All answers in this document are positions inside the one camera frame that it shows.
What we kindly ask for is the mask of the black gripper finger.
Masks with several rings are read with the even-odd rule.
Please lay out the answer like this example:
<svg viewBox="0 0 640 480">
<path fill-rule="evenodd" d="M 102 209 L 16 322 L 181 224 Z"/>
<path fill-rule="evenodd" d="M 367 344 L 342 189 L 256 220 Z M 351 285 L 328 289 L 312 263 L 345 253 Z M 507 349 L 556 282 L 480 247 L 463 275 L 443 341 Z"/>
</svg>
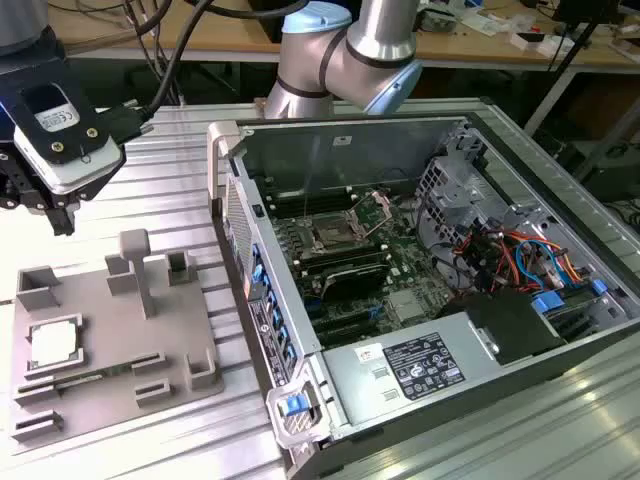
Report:
<svg viewBox="0 0 640 480">
<path fill-rule="evenodd" d="M 75 232 L 75 211 L 80 208 L 77 194 L 52 193 L 35 174 L 27 176 L 26 184 L 23 188 L 23 205 L 27 210 L 45 218 L 55 236 L 72 235 Z"/>
<path fill-rule="evenodd" d="M 21 156 L 16 148 L 1 149 L 1 207 L 6 210 L 17 208 L 21 201 L 25 174 Z"/>
</svg>

